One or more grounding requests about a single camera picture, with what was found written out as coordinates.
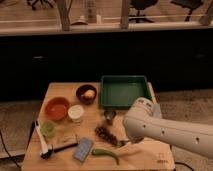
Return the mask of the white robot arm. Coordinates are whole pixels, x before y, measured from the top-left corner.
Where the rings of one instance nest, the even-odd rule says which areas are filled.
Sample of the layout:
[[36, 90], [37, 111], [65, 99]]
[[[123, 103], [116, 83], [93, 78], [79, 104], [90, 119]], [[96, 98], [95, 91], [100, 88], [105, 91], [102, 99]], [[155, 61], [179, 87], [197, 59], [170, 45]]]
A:
[[213, 158], [213, 126], [155, 117], [156, 103], [138, 98], [123, 117], [131, 143], [149, 137], [208, 158]]

